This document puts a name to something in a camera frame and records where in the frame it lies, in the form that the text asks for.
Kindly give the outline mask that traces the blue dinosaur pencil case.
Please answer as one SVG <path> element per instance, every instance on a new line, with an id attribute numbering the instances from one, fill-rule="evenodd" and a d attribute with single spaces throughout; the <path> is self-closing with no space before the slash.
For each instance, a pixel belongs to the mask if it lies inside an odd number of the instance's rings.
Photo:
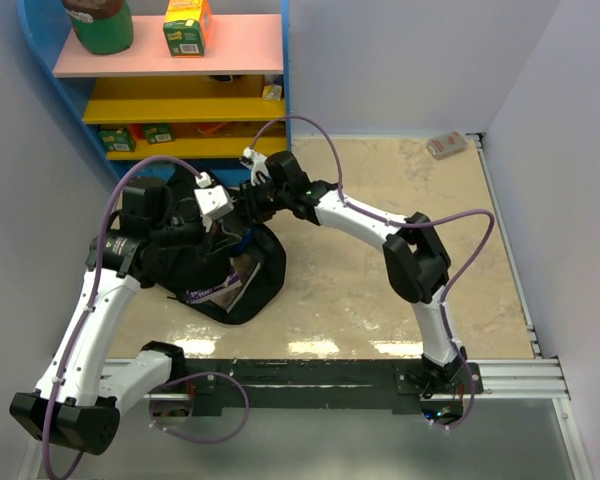
<path id="1" fill-rule="evenodd" d="M 247 249 L 255 242 L 255 232 L 256 228 L 254 226 L 250 226 L 246 230 L 242 239 L 231 248 L 232 257 L 240 256 L 247 251 Z"/>

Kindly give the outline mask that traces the purple 52-Storey Treehouse book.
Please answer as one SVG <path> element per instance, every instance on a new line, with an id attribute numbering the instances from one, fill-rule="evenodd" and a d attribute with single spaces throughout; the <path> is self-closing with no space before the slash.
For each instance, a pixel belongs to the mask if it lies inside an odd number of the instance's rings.
<path id="1" fill-rule="evenodd" d="M 223 301 L 230 297 L 235 291 L 242 287 L 242 281 L 239 274 L 232 270 L 223 283 L 203 289 L 203 290 L 188 290 L 184 293 L 185 304 L 201 304 L 206 301 Z"/>

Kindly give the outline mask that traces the black student backpack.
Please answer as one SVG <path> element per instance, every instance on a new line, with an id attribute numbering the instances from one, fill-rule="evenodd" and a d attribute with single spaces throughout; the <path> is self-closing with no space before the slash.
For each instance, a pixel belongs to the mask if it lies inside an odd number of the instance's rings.
<path id="1" fill-rule="evenodd" d="M 202 213 L 196 177 L 181 166 L 163 180 L 136 177 L 107 216 L 105 244 L 92 244 L 88 270 L 101 266 L 141 288 L 160 286 L 225 325 L 252 320 L 282 289 L 286 251 L 266 226 L 270 198 L 247 182 L 227 189 L 230 210 Z"/>

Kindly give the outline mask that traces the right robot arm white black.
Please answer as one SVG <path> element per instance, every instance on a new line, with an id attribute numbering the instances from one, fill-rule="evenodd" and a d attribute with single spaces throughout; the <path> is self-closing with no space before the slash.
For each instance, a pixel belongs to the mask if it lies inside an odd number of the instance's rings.
<path id="1" fill-rule="evenodd" d="M 346 195 L 340 181 L 312 181 L 288 150 L 265 156 L 247 147 L 241 163 L 250 170 L 239 192 L 251 223 L 264 223 L 288 210 L 299 220 L 343 232 L 383 255 L 391 288 L 415 313 L 428 386 L 439 393 L 456 386 L 466 352 L 442 305 L 451 259 L 429 218 L 420 212 L 401 217 L 372 208 Z"/>

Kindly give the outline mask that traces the A Tale of Two Cities book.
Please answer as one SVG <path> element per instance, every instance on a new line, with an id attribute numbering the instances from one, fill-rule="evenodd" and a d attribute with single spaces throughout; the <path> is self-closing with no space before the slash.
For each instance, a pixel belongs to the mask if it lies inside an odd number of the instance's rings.
<path id="1" fill-rule="evenodd" d="M 212 302 L 227 313 L 231 312 L 237 305 L 238 301 L 243 297 L 247 287 L 255 279 L 260 269 L 261 263 L 249 254 L 242 254 L 232 258 L 230 272 L 235 270 L 239 274 L 242 281 L 242 287 L 238 291 L 235 291 L 230 297 L 225 298 L 223 301 L 216 300 Z"/>

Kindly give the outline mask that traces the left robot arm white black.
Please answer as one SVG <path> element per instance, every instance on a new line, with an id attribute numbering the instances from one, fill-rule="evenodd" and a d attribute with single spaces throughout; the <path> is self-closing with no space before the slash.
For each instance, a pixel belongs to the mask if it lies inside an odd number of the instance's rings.
<path id="1" fill-rule="evenodd" d="M 100 455 L 112 443 L 121 417 L 156 388 L 180 390 L 187 380 L 182 348 L 153 341 L 111 377 L 102 376 L 118 324 L 147 281 L 139 261 L 159 235 L 112 231 L 114 207 L 130 176 L 116 186 L 87 258 L 83 290 L 60 346 L 33 392 L 14 395 L 9 412 L 43 444 Z"/>

